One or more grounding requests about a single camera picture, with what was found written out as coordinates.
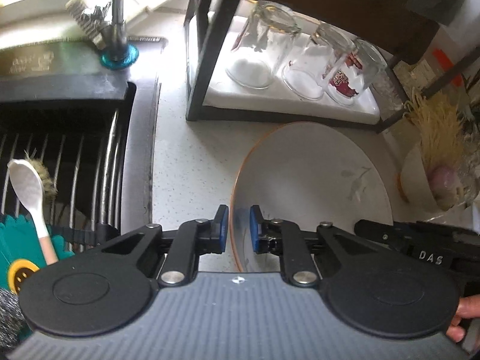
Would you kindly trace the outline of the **person right hand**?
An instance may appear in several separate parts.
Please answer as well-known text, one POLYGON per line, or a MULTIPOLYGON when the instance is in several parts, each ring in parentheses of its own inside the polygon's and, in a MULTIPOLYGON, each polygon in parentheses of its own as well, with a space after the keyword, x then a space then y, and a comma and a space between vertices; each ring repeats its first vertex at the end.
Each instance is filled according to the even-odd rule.
POLYGON ((465 338, 465 329, 460 326, 461 320, 478 319, 480 316, 480 295, 461 297, 456 309, 456 314, 450 322, 447 336, 459 343, 465 338))

